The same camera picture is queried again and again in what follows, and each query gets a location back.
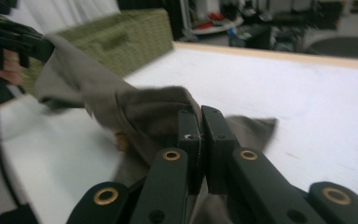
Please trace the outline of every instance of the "white table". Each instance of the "white table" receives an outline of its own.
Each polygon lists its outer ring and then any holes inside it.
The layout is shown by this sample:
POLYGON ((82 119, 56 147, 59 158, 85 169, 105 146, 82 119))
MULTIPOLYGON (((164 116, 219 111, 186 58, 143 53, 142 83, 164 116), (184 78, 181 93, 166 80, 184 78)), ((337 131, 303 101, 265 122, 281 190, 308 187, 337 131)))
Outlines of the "white table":
MULTIPOLYGON (((266 155, 291 184, 331 181, 358 194, 358 61, 177 43, 126 80, 184 86, 225 115, 277 118, 266 155)), ((115 144, 84 110, 52 115, 27 96, 2 106, 0 120, 8 163, 42 223, 64 223, 115 174, 115 144)))

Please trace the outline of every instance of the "gray cloth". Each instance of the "gray cloth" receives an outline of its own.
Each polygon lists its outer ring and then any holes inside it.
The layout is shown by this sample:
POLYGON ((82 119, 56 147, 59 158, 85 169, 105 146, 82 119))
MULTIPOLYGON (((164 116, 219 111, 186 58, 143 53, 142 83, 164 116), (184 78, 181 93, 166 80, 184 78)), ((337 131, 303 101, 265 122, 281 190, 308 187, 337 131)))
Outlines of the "gray cloth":
MULTIPOLYGON (((178 130, 178 110, 192 106, 200 130, 200 107, 182 87, 138 90, 108 71, 57 35, 48 35, 56 49, 35 84, 40 103, 86 107, 98 122, 115 133, 125 133, 133 147, 115 181, 129 186, 147 174, 167 135, 178 130)), ((227 118, 242 147, 262 150, 273 134, 275 119, 227 118)), ((207 193, 206 185, 193 209, 192 223, 230 223, 225 199, 207 193)))

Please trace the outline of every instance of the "woven basket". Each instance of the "woven basket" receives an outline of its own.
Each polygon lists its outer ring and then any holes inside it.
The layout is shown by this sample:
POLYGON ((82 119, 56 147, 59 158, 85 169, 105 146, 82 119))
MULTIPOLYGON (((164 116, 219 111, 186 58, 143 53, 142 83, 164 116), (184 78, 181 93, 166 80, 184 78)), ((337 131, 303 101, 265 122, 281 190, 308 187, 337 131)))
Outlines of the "woven basket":
MULTIPOLYGON (((128 10, 59 32, 75 47, 124 77, 172 50, 172 32, 163 9, 128 10)), ((34 94, 42 63, 31 60, 23 88, 34 94)))

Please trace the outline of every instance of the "fabric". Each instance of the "fabric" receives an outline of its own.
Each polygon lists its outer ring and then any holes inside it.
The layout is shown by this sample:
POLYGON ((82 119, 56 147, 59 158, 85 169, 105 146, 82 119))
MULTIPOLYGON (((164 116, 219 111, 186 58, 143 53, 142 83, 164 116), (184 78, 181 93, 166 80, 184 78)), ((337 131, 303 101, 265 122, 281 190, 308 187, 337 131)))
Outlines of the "fabric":
MULTIPOLYGON (((114 133, 128 136, 132 147, 114 181, 130 186, 145 177, 166 137, 177 134, 178 111, 191 106, 202 131, 200 107, 183 87, 138 90, 57 35, 56 47, 35 84, 36 98, 53 108, 83 107, 114 133)), ((273 134, 275 119, 227 118, 242 147, 262 150, 273 134)), ((225 198, 208 194, 206 184, 193 210, 192 223, 230 223, 225 198)))

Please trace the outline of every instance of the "shelf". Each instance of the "shelf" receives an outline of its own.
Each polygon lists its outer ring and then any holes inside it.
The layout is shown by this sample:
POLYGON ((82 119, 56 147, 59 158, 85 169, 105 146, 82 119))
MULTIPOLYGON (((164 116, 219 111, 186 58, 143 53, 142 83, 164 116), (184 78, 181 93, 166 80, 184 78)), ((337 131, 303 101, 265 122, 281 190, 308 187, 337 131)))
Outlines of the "shelf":
POLYGON ((242 23, 243 23, 243 18, 238 17, 235 21, 232 21, 232 22, 227 23, 222 26, 214 26, 214 27, 211 27, 208 29, 197 29, 197 30, 192 29, 192 30, 190 30, 190 32, 193 35, 210 35, 210 34, 214 34, 214 33, 227 31, 231 28, 241 25, 242 23))

